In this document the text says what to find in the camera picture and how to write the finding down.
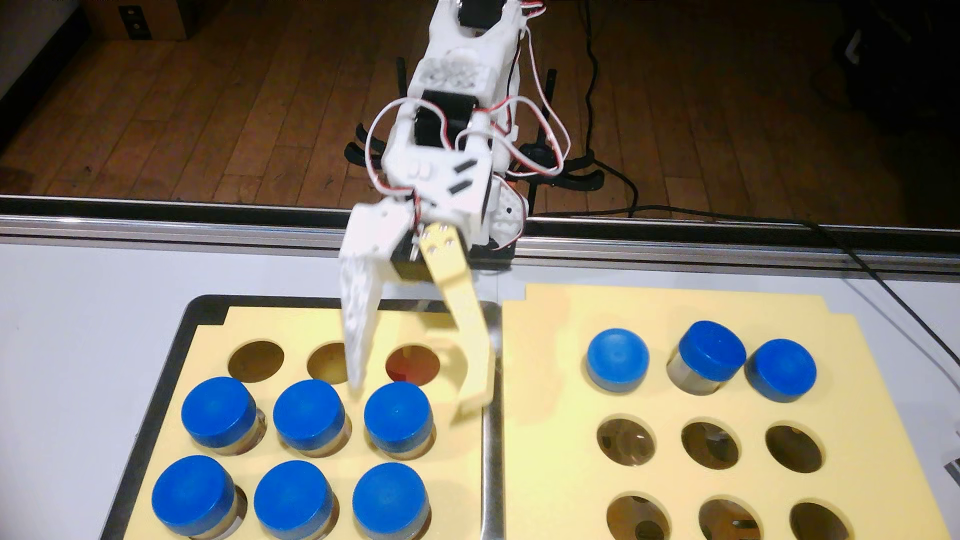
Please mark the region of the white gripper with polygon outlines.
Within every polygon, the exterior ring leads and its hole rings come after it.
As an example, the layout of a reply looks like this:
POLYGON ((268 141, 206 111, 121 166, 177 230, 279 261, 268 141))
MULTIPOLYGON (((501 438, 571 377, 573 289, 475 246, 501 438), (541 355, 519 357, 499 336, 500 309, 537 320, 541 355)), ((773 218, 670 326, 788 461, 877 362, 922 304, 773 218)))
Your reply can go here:
POLYGON ((385 198, 350 212, 338 261, 351 391, 363 387, 385 284, 432 278, 466 361, 458 410, 494 398, 496 355, 471 268, 498 267, 498 178, 486 139, 470 134, 464 146, 435 112, 400 112, 382 155, 385 198))

